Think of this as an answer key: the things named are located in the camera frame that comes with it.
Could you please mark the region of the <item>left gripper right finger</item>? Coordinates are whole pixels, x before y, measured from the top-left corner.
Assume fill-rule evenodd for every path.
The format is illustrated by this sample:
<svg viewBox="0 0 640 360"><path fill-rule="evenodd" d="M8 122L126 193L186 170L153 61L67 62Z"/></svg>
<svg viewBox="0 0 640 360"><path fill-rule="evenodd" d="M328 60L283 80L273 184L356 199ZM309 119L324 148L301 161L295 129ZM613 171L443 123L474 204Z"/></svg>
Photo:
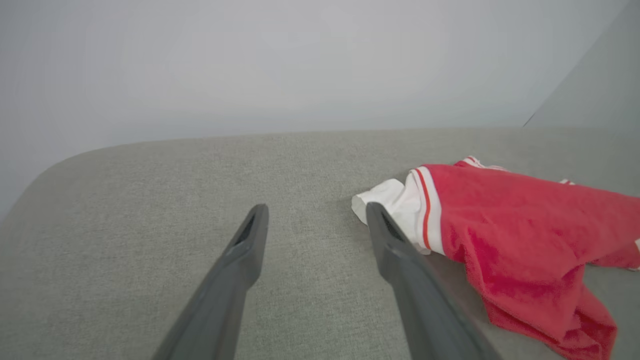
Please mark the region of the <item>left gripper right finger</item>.
<svg viewBox="0 0 640 360"><path fill-rule="evenodd" d="M393 289L412 359L499 360L495 347L381 203L366 205L366 223L378 271Z"/></svg>

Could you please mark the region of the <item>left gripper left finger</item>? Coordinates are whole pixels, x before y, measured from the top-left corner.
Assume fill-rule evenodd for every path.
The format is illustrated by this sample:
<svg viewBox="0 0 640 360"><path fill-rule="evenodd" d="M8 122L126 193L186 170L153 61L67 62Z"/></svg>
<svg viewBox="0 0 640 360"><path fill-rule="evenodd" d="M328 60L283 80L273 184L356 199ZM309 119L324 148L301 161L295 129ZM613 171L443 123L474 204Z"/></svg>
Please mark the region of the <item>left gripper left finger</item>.
<svg viewBox="0 0 640 360"><path fill-rule="evenodd" d="M232 360L249 289L261 275L269 228L252 207L153 354L154 360Z"/></svg>

